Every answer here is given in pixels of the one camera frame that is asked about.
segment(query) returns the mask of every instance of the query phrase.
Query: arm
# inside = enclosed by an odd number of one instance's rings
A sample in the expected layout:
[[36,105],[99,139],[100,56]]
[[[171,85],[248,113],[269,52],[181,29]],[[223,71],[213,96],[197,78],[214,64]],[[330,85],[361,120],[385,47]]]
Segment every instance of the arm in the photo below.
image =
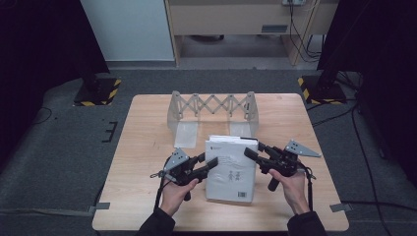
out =
[[195,179],[186,186],[178,186],[165,180],[162,191],[162,204],[145,221],[137,236],[168,236],[171,235],[175,220],[172,216],[182,204],[185,195],[196,187],[199,180]]
[[284,177],[274,169],[271,169],[269,174],[282,183],[285,199],[295,214],[289,219],[287,224],[289,235],[327,235],[317,214],[309,209],[304,194],[305,174],[297,172],[291,177]]

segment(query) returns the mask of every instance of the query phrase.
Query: hand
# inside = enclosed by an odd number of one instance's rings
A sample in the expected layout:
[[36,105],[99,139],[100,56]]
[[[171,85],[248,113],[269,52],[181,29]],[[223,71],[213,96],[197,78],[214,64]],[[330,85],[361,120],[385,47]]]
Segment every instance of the hand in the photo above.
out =
[[178,186],[172,182],[169,183],[167,179],[164,180],[162,191],[162,204],[160,208],[170,216],[174,215],[182,204],[185,195],[192,191],[199,183],[198,179],[194,179],[186,186]]
[[304,172],[297,172],[291,177],[284,177],[278,171],[271,169],[269,174],[281,182],[285,199],[294,214],[302,214],[310,211],[306,196],[304,195],[306,180]]

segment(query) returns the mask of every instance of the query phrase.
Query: person's right hand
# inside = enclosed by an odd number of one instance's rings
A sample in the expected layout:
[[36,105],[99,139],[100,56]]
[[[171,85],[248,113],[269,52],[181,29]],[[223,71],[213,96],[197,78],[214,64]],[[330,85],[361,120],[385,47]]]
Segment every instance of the person's right hand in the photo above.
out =
[[284,196],[294,214],[310,211],[306,196],[304,195],[306,176],[304,172],[297,172],[291,177],[284,177],[278,171],[271,169],[269,174],[281,182]]

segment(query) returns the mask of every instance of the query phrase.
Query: gray carpet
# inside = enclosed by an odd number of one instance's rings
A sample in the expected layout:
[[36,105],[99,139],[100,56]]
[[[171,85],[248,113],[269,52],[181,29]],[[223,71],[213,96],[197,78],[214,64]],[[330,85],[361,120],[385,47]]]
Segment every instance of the gray carpet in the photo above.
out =
[[[0,176],[0,209],[85,211],[93,206],[110,167],[130,102],[136,94],[170,94],[173,90],[181,93],[251,90],[255,93],[301,94],[297,79],[313,74],[317,75],[317,72],[255,69],[112,71],[113,76],[122,80],[113,103],[93,107],[73,106],[81,80],[53,88],[45,95],[44,108],[39,110],[12,161]],[[354,97],[352,90],[343,89],[348,97]],[[306,108],[313,108],[309,115],[315,124],[348,111],[354,104],[355,101],[319,107],[306,104]],[[380,158],[379,147],[365,120],[357,112],[354,114],[378,200],[417,208],[417,190],[406,180],[394,160]],[[110,122],[118,125],[112,141],[104,143],[109,138],[106,130],[113,128]],[[343,201],[374,202],[369,171],[351,113],[315,126],[315,132],[340,198]],[[388,235],[374,205],[352,206],[353,210],[347,212],[349,229],[330,232],[329,235]],[[391,235],[415,235],[417,232],[415,211],[381,206],[381,212]],[[0,235],[96,235],[91,221],[92,217],[82,216],[1,213]],[[101,232],[101,235],[133,234]]]

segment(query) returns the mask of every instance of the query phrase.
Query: power outlet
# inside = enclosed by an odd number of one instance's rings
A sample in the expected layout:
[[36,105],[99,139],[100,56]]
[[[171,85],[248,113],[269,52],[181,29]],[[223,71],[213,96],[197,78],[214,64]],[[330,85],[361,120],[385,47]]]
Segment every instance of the power outlet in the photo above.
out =
[[293,6],[302,6],[306,4],[306,0],[282,0],[282,5],[284,6],[289,6],[291,4]]

